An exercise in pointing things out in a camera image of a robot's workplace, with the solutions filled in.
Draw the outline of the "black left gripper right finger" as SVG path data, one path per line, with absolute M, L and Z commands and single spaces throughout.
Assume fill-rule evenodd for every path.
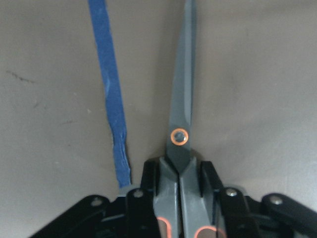
M 244 194 L 225 187 L 212 162 L 200 164 L 200 189 L 215 238 L 259 238 L 258 223 L 252 217 Z

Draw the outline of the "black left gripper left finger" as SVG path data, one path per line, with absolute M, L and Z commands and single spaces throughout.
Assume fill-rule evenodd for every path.
M 127 193 L 126 224 L 129 238 L 160 237 L 159 224 L 154 212 L 158 176 L 158 160 L 145 161 L 140 187 Z

